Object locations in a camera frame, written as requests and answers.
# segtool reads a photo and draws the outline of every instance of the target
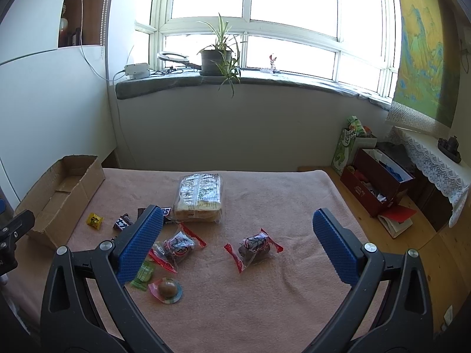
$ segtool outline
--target cardboard box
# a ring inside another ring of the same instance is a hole
[[[403,181],[398,181],[376,159],[391,167],[401,176]],[[359,149],[353,166],[363,173],[370,183],[386,197],[386,201],[380,202],[348,168],[343,170],[341,182],[347,186],[372,217],[376,217],[392,205],[398,204],[407,193],[407,189],[414,184],[413,176],[378,149]]]
[[[372,138],[352,138],[348,128],[342,129],[332,158],[332,168],[338,175],[342,175],[345,166],[352,164],[358,149],[372,149],[376,146],[377,141],[375,136]]]
[[[67,244],[103,180],[105,173],[96,156],[65,156],[34,184],[16,208],[15,215],[31,210],[36,222],[27,234],[56,249]]]

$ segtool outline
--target potted plant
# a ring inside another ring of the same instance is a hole
[[[237,39],[234,35],[228,34],[230,27],[227,21],[223,21],[219,15],[219,25],[216,29],[210,23],[200,21],[208,25],[216,35],[216,42],[201,49],[201,75],[202,76],[223,76],[225,77],[221,86],[226,82],[232,89],[234,97],[234,82],[240,83],[240,50]]]

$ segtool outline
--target open shelf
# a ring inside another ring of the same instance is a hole
[[[64,0],[65,13],[63,18],[67,19],[67,34],[59,37],[59,46],[79,45],[79,30],[81,27],[82,3],[81,0]],[[82,43],[84,45],[100,45],[100,28],[102,20],[103,0],[83,0],[83,33]]]

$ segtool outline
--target white power adapter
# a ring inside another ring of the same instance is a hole
[[[133,63],[124,67],[124,72],[130,79],[142,79],[150,76],[148,63]]]

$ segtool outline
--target black plant pot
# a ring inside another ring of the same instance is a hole
[[[232,52],[227,50],[225,52],[225,59],[230,60]],[[201,72],[202,76],[222,76],[217,64],[223,61],[222,54],[219,50],[203,50],[201,52]]]

